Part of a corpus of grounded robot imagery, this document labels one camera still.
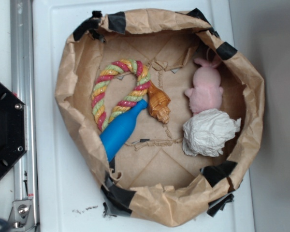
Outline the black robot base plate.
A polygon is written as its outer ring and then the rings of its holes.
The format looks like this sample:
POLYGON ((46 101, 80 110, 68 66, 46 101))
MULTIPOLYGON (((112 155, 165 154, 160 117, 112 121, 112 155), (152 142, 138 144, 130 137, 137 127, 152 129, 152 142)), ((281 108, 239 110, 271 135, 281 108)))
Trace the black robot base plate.
POLYGON ((25 104, 0 82, 0 180, 27 151, 25 104))

